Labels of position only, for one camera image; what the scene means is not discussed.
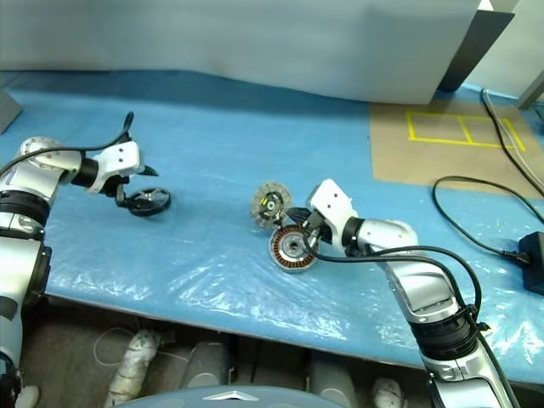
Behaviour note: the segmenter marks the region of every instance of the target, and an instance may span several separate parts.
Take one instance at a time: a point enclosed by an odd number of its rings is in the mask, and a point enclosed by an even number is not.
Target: electric cable
[[[114,367],[114,366],[119,366],[121,364],[121,361],[115,361],[115,362],[111,362],[111,363],[108,363],[108,362],[105,362],[103,361],[99,356],[98,356],[98,346],[99,346],[99,343],[102,341],[102,339],[104,337],[106,337],[108,334],[112,333],[112,332],[123,332],[123,333],[126,333],[126,334],[129,334],[131,336],[134,336],[134,333],[131,332],[130,330],[128,329],[125,329],[124,327],[111,327],[109,328],[108,330],[106,331],[103,331],[97,338],[96,340],[94,341],[94,344],[93,344],[93,357],[94,357],[94,361],[96,361],[96,363],[100,366],[104,366],[104,367]],[[187,359],[186,357],[183,357],[181,355],[177,355],[177,354],[174,354],[174,353],[168,353],[166,351],[157,351],[156,352],[157,354],[162,354],[162,355],[166,355],[168,357],[172,357],[174,359],[177,359],[177,360],[182,360],[184,362],[188,362],[189,359]]]
[[[529,174],[541,186],[541,188],[544,189],[544,182],[540,180],[540,178],[535,174],[535,172],[533,172],[532,168],[530,168],[529,163],[527,163],[527,161],[525,161],[523,156],[521,156],[521,153],[519,153],[517,141],[514,140],[512,134],[507,129],[507,127],[504,126],[504,123],[501,121],[501,119],[499,118],[499,115],[496,113],[495,106],[491,102],[491,98],[487,89],[484,91],[484,98],[486,99],[487,105],[490,108],[491,116],[495,118],[495,120],[499,123],[501,130],[508,136],[508,140],[510,140],[510,143],[512,144],[512,147],[514,151],[516,152],[516,156],[518,157],[519,161],[525,166],[525,169],[527,170],[527,172],[529,172]]]
[[[527,173],[527,171],[520,165],[516,159],[512,156],[512,153],[510,153],[510,150],[506,147],[504,143],[504,139],[502,138],[501,133],[501,123],[497,120],[496,116],[493,114],[493,111],[491,110],[491,105],[489,104],[488,100],[486,100],[486,97],[489,95],[487,93],[487,89],[482,89],[480,92],[480,98],[482,99],[482,102],[484,103],[484,108],[487,114],[490,116],[491,120],[493,121],[493,126],[495,127],[496,134],[499,138],[499,141],[501,142],[501,147],[504,153],[507,155],[508,159],[512,164],[519,170],[519,172],[525,177],[525,179],[535,188],[536,191],[538,191],[541,196],[544,196],[544,189],[540,186],[540,184],[543,184],[539,178],[535,176],[536,179],[538,179],[538,182],[536,182],[534,179],[531,178],[531,176]],[[530,173],[533,173],[532,170],[530,170],[529,165],[525,161],[523,161],[527,168],[529,169]]]
[[[439,246],[415,245],[415,246],[400,246],[398,248],[383,249],[381,251],[373,252],[372,256],[377,257],[381,255],[387,255],[390,253],[409,252],[409,251],[429,251],[429,252],[441,253],[443,255],[446,255],[450,258],[455,259],[459,264],[461,264],[461,266],[467,271],[468,276],[470,277],[470,280],[473,283],[474,306],[476,308],[476,311],[474,312],[473,317],[474,317],[474,320],[477,320],[479,310],[482,305],[482,286],[479,284],[479,279],[476,273],[474,272],[474,269],[472,269],[472,267],[468,264],[468,262],[465,261],[463,258],[461,258],[459,255],[457,255],[455,252],[450,251],[448,249],[440,248]]]
[[[373,256],[366,256],[366,257],[359,257],[359,258],[338,258],[338,257],[329,257],[326,255],[322,255],[318,253],[317,251],[312,248],[312,246],[308,243],[308,237],[304,234],[303,235],[303,243],[306,248],[306,251],[314,255],[316,258],[321,259],[326,262],[333,262],[338,264],[360,264],[360,263],[381,263],[381,262],[423,262],[425,264],[432,264],[434,266],[437,266],[438,268],[442,269],[442,271],[445,273],[446,277],[451,283],[451,288],[453,290],[454,296],[456,298],[457,303],[459,303],[459,306],[462,310],[466,310],[468,313],[465,313],[467,317],[468,324],[473,329],[473,336],[477,337],[482,346],[484,347],[487,354],[490,356],[491,364],[495,367],[497,376],[499,377],[502,386],[504,387],[508,398],[510,399],[510,402],[513,405],[513,408],[521,408],[518,402],[518,399],[515,395],[515,393],[512,390],[512,387],[510,386],[510,382],[508,381],[506,375],[504,374],[504,371],[502,370],[498,360],[496,359],[495,355],[493,354],[493,350],[491,350],[489,344],[486,342],[484,336],[481,333],[480,326],[476,323],[476,319],[474,319],[474,316],[479,312],[479,309],[476,309],[475,314],[471,314],[469,312],[468,306],[465,304],[465,301],[462,297],[462,294],[459,290],[459,286],[457,285],[457,282],[455,280],[454,275],[451,273],[451,271],[445,267],[442,263],[431,259],[431,258],[425,258],[420,256],[413,256],[413,255],[395,255],[395,256],[380,256],[377,255],[379,253],[393,253],[393,252],[400,252],[400,251],[407,251],[406,248],[424,248],[425,246],[405,246],[404,248],[392,248],[380,252],[375,252]],[[434,252],[438,252],[437,250],[440,250],[440,253],[450,255],[447,252],[451,252],[448,250],[443,250],[443,248],[437,248],[432,247]]]
[[[40,149],[36,151],[32,151],[30,153],[26,153],[25,155],[17,156],[12,161],[9,161],[6,163],[2,168],[0,168],[0,178],[13,166],[15,166],[18,163],[21,163],[27,159],[30,159],[34,156],[39,156],[44,153],[49,153],[51,151],[79,151],[81,153],[85,153],[86,151],[96,151],[96,150],[104,150],[108,147],[116,144],[119,142],[122,138],[127,136],[128,129],[130,128],[130,125],[132,124],[134,119],[134,113],[128,112],[125,116],[125,122],[123,123],[122,131],[109,143],[102,144],[99,146],[91,146],[91,147],[72,147],[72,146],[58,146],[58,147],[48,147],[46,149]]]
[[[465,301],[461,295],[461,291],[459,289],[459,286],[457,285],[457,282],[455,280],[454,275],[451,273],[451,271],[441,262],[432,259],[427,258],[424,256],[417,256],[417,255],[394,255],[390,257],[386,256],[380,256],[380,255],[368,255],[364,257],[349,257],[349,258],[340,258],[340,257],[330,257],[328,255],[323,255],[321,253],[318,253],[314,248],[311,247],[311,245],[308,243],[308,237],[303,234],[303,243],[306,248],[306,251],[314,255],[316,258],[326,261],[326,262],[332,262],[335,264],[366,264],[366,263],[381,263],[381,262],[421,262],[423,264],[431,264],[436,266],[437,268],[444,271],[447,278],[450,280],[451,288],[453,290],[453,293],[455,295],[455,298],[457,302],[459,303],[459,306],[461,309],[467,309],[467,305],[465,304]],[[401,251],[399,248],[393,248],[392,252],[398,252]],[[474,288],[474,296],[476,297],[476,287]]]
[[[249,377],[249,382],[251,384],[255,383],[255,376],[257,375],[258,361],[261,358],[261,349],[262,348],[263,348],[263,340],[259,338],[257,340],[257,347],[255,349],[255,358],[253,359],[252,373],[251,373],[251,375]]]
[[[484,244],[482,241],[479,241],[478,239],[474,238],[472,235],[470,235],[461,225],[459,225],[451,216],[448,214],[442,205],[439,202],[439,199],[437,197],[437,190],[441,183],[444,183],[446,181],[458,181],[458,182],[466,182],[466,183],[476,183],[476,184],[487,184],[491,185],[493,187],[496,187],[497,189],[505,190],[508,193],[512,194],[513,196],[519,198],[532,212],[535,214],[535,216],[541,221],[541,223],[544,224],[544,215],[542,215],[535,206],[533,206],[529,200],[527,200],[525,197],[523,197],[520,193],[518,193],[516,190],[513,190],[506,185],[494,183],[492,181],[483,180],[481,178],[473,178],[473,177],[466,177],[466,176],[445,176],[442,178],[439,178],[436,180],[433,184],[433,188],[431,190],[431,197],[433,199],[433,204],[445,219],[450,222],[450,224],[459,232],[461,232],[463,235],[465,235],[470,241],[472,241],[474,244],[476,244],[479,247],[484,248],[486,251],[493,252],[497,255],[500,255],[501,257],[513,259],[516,261],[521,262],[522,264],[528,264],[529,259],[519,252],[510,252],[510,251],[503,251],[501,249],[494,248],[493,246],[489,246],[487,244]]]

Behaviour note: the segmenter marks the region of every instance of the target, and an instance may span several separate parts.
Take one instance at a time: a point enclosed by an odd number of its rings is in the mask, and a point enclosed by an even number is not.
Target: white sneaker
[[[376,408],[408,408],[399,383],[391,378],[378,378],[374,382],[372,401]]]
[[[34,408],[40,399],[40,388],[35,385],[27,385],[20,390],[19,397],[15,401],[15,408]]]

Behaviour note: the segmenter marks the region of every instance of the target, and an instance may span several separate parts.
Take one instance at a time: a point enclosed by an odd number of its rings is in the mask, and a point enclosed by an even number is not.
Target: black pulley
[[[170,207],[170,192],[161,188],[144,189],[130,195],[124,206],[134,215],[149,217]]]

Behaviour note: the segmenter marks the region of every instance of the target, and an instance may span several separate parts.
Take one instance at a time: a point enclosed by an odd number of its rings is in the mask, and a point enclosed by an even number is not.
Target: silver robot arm
[[[348,256],[418,245],[416,232],[405,223],[359,218],[351,199],[331,179],[316,187],[308,204],[312,216],[303,227],[308,228],[312,243],[319,239],[322,222],[326,225],[326,241]],[[425,256],[424,252],[397,254]],[[421,262],[380,265],[419,345],[434,406],[514,407],[444,271]]]
[[[121,143],[87,158],[84,152],[55,150],[29,157],[0,174],[0,405],[10,406],[20,391],[21,308],[42,296],[49,273],[51,249],[44,229],[59,184],[78,184],[90,193],[115,197],[130,207],[123,185],[132,174],[156,175],[144,165],[138,145],[128,132]],[[16,157],[60,148],[47,138],[23,142]]]

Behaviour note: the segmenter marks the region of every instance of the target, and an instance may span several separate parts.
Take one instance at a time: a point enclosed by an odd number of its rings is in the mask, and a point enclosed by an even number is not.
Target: metal disc
[[[144,189],[128,197],[128,211],[140,217],[148,217],[163,212],[172,202],[170,192],[161,188]]]
[[[269,250],[272,259],[290,272],[307,269],[315,262],[315,257],[304,248],[303,229],[298,225],[287,225],[274,231]]]
[[[292,207],[291,193],[281,183],[270,181],[259,186],[252,198],[250,212],[258,226],[272,230],[286,219],[285,210]]]

